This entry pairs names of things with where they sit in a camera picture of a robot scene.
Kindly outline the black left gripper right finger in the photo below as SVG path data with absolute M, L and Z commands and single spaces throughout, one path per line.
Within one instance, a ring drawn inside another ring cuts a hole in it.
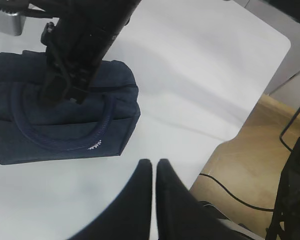
M 190 194 L 168 159 L 156 167 L 156 219 L 160 240 L 241 240 Z

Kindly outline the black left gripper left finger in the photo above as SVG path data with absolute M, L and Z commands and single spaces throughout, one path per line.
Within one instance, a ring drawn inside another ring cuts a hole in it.
M 115 200 L 72 240 L 148 240 L 153 195 L 150 160 L 141 159 Z

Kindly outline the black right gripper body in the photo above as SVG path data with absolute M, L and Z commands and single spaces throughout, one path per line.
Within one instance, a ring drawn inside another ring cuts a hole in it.
M 82 104 L 108 51 L 104 21 L 58 21 L 46 24 L 46 74 L 40 97 L 49 104 L 73 100 Z

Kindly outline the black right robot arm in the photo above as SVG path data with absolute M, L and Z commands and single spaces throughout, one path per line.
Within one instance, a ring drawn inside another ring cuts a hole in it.
M 101 62 L 140 1 L 75 0 L 57 24 L 46 24 L 46 73 L 40 98 L 49 105 L 82 104 Z

